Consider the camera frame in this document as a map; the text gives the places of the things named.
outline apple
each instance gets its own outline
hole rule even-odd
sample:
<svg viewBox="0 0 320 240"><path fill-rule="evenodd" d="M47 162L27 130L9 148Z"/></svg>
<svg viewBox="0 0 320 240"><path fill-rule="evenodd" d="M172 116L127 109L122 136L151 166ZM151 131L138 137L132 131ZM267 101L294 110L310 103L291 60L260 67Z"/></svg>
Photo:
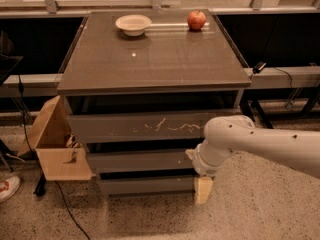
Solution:
<svg viewBox="0 0 320 240"><path fill-rule="evenodd" d="M206 23L206 15L201 11L192 11L188 16L188 25L192 30L200 30Z"/></svg>

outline bowl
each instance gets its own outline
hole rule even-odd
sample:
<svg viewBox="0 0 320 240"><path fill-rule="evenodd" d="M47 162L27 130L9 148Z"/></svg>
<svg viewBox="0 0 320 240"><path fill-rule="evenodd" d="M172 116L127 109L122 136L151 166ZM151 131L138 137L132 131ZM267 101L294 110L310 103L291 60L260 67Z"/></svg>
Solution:
<svg viewBox="0 0 320 240"><path fill-rule="evenodd" d="M128 36L140 36L149 27L151 20L144 15L127 15L116 20L116 26Z"/></svg>

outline cardboard box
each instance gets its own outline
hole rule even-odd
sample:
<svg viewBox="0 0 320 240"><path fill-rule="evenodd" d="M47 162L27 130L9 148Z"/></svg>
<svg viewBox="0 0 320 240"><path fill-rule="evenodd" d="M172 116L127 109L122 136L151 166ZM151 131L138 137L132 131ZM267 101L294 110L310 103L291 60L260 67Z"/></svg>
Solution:
<svg viewBox="0 0 320 240"><path fill-rule="evenodd" d="M47 180L90 180L92 172L83 148L66 148L71 129L62 99L57 96L47 101L34 121L28 141L38 155ZM26 140L18 156L29 151Z"/></svg>

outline shoe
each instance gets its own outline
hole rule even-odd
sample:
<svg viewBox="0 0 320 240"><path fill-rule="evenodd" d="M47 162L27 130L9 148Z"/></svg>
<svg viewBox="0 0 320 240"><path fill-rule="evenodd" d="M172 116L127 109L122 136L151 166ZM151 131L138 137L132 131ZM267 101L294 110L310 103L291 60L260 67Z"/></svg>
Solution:
<svg viewBox="0 0 320 240"><path fill-rule="evenodd" d="M21 181L18 176L13 176L4 181L0 181L0 204L16 193L20 187L20 182Z"/></svg>

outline concrete floor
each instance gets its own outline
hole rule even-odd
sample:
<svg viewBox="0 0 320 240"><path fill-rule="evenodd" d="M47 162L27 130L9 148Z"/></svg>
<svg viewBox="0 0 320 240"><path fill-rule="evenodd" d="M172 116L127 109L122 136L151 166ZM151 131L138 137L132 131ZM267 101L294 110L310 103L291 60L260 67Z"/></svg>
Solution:
<svg viewBox="0 0 320 240"><path fill-rule="evenodd" d="M320 119L275 125L319 131ZM6 127L0 127L0 137L10 141L10 147L19 146L22 127ZM86 239L70 218L55 182L47 182L44 196L33 194L40 177L34 161L9 163L14 172L0 163L0 179L16 174L22 184L11 199L0 204L1 239ZM204 205L195 205L192 194L108 199L95 179L59 184L72 215L90 239L300 240L320 236L320 180L245 152L226 161Z"/></svg>

